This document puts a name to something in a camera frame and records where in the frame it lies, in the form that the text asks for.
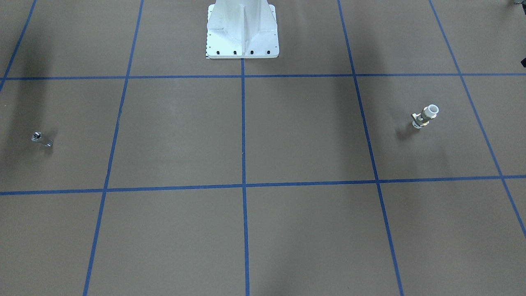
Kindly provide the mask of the brass white PPR valve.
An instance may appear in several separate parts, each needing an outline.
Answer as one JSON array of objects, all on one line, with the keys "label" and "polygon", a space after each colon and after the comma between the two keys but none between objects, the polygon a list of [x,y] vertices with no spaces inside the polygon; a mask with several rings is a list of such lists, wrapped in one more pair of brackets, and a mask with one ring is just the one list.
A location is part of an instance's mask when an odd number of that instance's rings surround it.
[{"label": "brass white PPR valve", "polygon": [[413,118],[413,127],[415,129],[421,129],[423,126],[428,125],[431,120],[438,116],[439,110],[438,106],[430,104],[424,107],[420,113],[413,113],[411,115]]}]

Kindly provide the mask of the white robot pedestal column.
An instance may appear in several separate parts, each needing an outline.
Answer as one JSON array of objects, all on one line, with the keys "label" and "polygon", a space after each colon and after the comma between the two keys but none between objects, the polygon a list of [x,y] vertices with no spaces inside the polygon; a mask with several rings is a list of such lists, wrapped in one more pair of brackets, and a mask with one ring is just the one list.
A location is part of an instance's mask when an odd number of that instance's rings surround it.
[{"label": "white robot pedestal column", "polygon": [[207,9],[209,59],[277,58],[276,8],[266,0],[217,0]]}]

